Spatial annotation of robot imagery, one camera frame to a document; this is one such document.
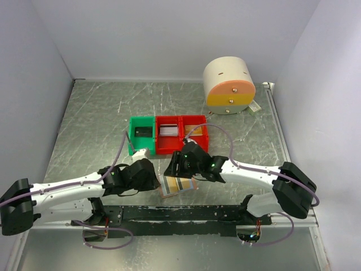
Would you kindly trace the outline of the gold numbered card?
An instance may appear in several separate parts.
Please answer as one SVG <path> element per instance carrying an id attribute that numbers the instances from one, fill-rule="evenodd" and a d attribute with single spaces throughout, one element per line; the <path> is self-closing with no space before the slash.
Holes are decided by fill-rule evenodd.
<path id="1" fill-rule="evenodd" d="M 167 194 L 174 194 L 178 192 L 177 179 L 175 177 L 164 177 L 164 184 Z"/>

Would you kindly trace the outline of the brown leather card holder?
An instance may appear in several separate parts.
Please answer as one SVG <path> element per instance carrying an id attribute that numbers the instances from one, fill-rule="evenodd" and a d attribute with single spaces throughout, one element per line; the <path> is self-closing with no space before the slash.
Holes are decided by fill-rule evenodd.
<path id="1" fill-rule="evenodd" d="M 159 191 L 162 198 L 169 198 L 192 190 L 198 187 L 193 178 L 179 178 L 159 175 Z"/>

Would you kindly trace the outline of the red plastic bin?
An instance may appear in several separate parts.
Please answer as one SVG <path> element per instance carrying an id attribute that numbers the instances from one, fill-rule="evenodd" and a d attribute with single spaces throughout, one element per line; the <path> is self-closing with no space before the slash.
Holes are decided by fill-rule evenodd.
<path id="1" fill-rule="evenodd" d="M 181 115 L 182 124 L 181 127 L 181 139 L 184 139 L 186 135 L 196 126 L 206 123 L 205 115 Z M 189 139 L 194 140 L 200 145 L 206 152 L 209 149 L 209 135 L 207 126 L 203 125 L 195 129 L 190 135 Z"/>
<path id="2" fill-rule="evenodd" d="M 156 116 L 156 137 L 155 149 L 157 155 L 168 155 L 174 151 L 180 151 L 183 146 L 181 139 L 181 117 L 180 116 Z M 177 137 L 163 137 L 159 135 L 159 127 L 162 124 L 175 124 L 178 126 L 179 135 Z"/>

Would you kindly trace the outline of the white diamond print card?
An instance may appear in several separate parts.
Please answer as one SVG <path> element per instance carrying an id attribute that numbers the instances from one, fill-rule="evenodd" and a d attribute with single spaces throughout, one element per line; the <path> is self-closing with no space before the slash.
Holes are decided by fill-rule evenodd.
<path id="1" fill-rule="evenodd" d="M 159 127 L 159 135 L 163 137 L 177 137 L 179 135 L 178 126 L 175 124 L 162 124 Z"/>

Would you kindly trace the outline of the green plastic bin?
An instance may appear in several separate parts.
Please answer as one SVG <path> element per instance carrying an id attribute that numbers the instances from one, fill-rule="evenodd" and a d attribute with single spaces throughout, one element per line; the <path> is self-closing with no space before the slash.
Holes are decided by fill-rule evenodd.
<path id="1" fill-rule="evenodd" d="M 151 155 L 155 150 L 155 126 L 154 116 L 132 116 L 129 122 L 129 137 L 135 151 L 148 148 Z"/>

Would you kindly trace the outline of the white round drawer cabinet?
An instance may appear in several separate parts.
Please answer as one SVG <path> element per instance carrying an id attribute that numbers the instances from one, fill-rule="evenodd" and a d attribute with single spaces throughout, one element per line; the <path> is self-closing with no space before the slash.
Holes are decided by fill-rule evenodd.
<path id="1" fill-rule="evenodd" d="M 235 56 L 212 60 L 204 69 L 203 86 L 205 103 L 217 115 L 245 110 L 256 94 L 246 62 Z"/>

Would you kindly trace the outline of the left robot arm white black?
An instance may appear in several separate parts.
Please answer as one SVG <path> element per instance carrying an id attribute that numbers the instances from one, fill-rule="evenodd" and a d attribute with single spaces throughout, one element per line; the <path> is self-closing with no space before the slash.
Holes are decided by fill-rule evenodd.
<path id="1" fill-rule="evenodd" d="M 129 190 L 151 191 L 160 183 L 153 164 L 140 159 L 131 165 L 111 165 L 87 176 L 55 183 L 15 181 L 1 196 L 1 233 L 12 236 L 35 224 L 60 220 L 88 221 L 99 225 L 105 210 L 94 199 L 121 195 Z"/>

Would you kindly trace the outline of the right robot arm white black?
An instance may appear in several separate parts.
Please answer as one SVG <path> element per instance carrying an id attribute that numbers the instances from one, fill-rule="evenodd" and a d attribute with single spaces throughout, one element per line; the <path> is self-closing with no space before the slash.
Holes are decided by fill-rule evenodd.
<path id="1" fill-rule="evenodd" d="M 248 195 L 243 200 L 239 217 L 248 225 L 277 212 L 305 219 L 316 199 L 316 184 L 291 162 L 280 167 L 241 163 L 226 156 L 211 156 L 194 142 L 175 151 L 164 172 L 165 176 L 180 178 L 198 174 L 210 182 L 244 183 L 267 190 L 265 194 Z"/>

